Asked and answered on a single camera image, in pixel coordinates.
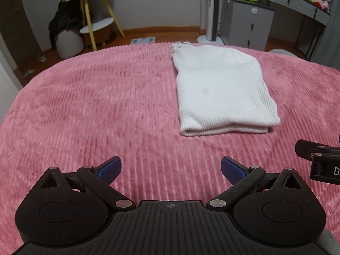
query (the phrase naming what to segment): white round shelf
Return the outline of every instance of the white round shelf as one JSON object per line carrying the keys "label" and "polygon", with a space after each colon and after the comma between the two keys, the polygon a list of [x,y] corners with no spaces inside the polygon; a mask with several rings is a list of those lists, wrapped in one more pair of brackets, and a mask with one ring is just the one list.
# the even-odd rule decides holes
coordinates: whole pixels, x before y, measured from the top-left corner
{"label": "white round shelf", "polygon": [[[105,28],[107,27],[108,25],[112,24],[113,23],[113,18],[104,18],[103,20],[101,21],[98,21],[98,22],[95,22],[95,23],[92,23],[92,30],[93,31],[96,31],[96,30],[100,30],[102,28]],[[80,33],[81,34],[88,34],[89,33],[89,30],[88,30],[88,26],[86,25],[85,27],[83,27],[81,30],[80,30]]]}

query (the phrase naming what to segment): ribbed black plate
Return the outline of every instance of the ribbed black plate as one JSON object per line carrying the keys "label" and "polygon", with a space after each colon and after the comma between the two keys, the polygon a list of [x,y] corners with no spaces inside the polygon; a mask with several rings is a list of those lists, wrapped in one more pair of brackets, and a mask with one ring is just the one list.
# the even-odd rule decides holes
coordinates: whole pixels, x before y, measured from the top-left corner
{"label": "ribbed black plate", "polygon": [[210,211],[200,201],[142,201],[135,210],[117,213],[86,243],[60,249],[26,244],[15,254],[327,255],[316,244],[278,249],[253,242],[226,213]]}

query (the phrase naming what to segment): folded white sweater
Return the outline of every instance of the folded white sweater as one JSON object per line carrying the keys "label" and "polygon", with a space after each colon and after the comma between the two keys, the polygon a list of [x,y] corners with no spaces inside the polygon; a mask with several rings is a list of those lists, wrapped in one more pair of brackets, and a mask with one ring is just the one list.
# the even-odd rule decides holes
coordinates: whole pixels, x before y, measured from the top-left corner
{"label": "folded white sweater", "polygon": [[266,133],[280,124],[257,59],[232,48],[173,45],[181,133]]}

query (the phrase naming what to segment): white tower fan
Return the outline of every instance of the white tower fan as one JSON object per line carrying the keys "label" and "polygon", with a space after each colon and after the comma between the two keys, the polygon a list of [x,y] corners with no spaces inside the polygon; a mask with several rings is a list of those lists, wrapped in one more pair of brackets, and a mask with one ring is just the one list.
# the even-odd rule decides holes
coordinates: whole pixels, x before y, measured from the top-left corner
{"label": "white tower fan", "polygon": [[223,41],[217,36],[218,15],[220,0],[208,0],[207,32],[197,38],[198,43],[213,43],[223,45]]}

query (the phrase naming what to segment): gray curtain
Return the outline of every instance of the gray curtain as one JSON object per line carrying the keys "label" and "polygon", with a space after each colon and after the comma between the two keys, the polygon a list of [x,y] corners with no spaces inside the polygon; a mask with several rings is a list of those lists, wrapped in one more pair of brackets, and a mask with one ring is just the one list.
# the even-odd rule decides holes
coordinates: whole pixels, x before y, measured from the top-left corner
{"label": "gray curtain", "polygon": [[311,61],[340,69],[340,0],[332,0],[331,5],[328,24]]}

